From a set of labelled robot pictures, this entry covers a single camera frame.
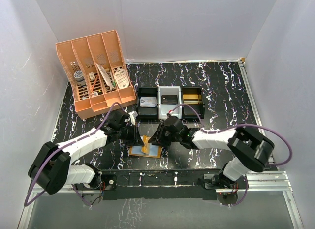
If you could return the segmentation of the gold card with red logo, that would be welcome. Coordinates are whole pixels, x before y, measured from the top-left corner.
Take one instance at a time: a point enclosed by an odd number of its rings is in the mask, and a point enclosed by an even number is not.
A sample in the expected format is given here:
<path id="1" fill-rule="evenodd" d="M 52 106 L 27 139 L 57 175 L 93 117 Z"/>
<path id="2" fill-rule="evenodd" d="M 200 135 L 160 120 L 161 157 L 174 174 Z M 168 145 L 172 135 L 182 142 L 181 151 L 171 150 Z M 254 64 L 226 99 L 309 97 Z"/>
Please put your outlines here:
<path id="1" fill-rule="evenodd" d="M 143 136 L 142 137 L 142 140 L 144 142 L 144 146 L 142 146 L 141 148 L 141 152 L 145 155 L 148 155 L 150 153 L 150 143 L 148 142 L 149 141 L 149 137 L 147 136 Z"/>

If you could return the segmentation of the orange leather card holder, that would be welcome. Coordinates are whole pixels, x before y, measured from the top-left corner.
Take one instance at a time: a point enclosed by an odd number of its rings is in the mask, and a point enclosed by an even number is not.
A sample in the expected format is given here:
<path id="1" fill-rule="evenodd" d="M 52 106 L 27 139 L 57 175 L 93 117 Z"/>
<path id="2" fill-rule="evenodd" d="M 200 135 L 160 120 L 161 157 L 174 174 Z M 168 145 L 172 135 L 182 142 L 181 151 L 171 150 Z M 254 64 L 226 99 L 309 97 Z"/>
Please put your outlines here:
<path id="1" fill-rule="evenodd" d="M 129 148 L 130 156 L 140 156 L 140 157 L 150 157 L 150 158 L 160 158 L 162 153 L 162 147 L 152 145 L 148 143 L 150 139 L 147 136 L 142 136 L 145 146 L 132 146 Z"/>

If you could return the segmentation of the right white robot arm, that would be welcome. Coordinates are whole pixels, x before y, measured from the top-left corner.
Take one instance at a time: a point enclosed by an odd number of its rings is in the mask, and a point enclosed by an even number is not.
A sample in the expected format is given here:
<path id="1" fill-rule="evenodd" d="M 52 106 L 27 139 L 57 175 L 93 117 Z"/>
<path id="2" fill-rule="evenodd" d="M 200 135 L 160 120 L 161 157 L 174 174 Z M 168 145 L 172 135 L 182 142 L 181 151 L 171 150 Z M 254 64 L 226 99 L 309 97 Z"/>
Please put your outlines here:
<path id="1" fill-rule="evenodd" d="M 159 124 L 148 143 L 166 148 L 173 142 L 187 149 L 222 149 L 234 154 L 234 159 L 227 162 L 219 174 L 200 179 L 205 187 L 211 188 L 231 188 L 249 171 L 263 172 L 274 150 L 274 143 L 256 126 L 243 124 L 228 130 L 209 131 L 189 128 L 176 116 L 170 116 Z"/>

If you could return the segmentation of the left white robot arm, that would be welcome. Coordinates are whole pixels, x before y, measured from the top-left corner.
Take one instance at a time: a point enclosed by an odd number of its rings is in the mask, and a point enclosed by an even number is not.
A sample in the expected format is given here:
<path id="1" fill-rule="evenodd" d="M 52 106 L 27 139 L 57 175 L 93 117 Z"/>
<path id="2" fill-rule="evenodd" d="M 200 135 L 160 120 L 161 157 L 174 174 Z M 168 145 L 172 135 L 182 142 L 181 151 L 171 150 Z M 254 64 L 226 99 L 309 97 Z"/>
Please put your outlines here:
<path id="1" fill-rule="evenodd" d="M 117 140 L 126 146 L 144 146 L 136 125 L 137 112 L 121 109 L 111 112 L 101 127 L 66 142 L 46 142 L 28 171 L 28 176 L 48 194 L 57 193 L 63 186 L 86 184 L 97 189 L 102 182 L 98 169 L 90 165 L 73 165 L 87 153 Z"/>

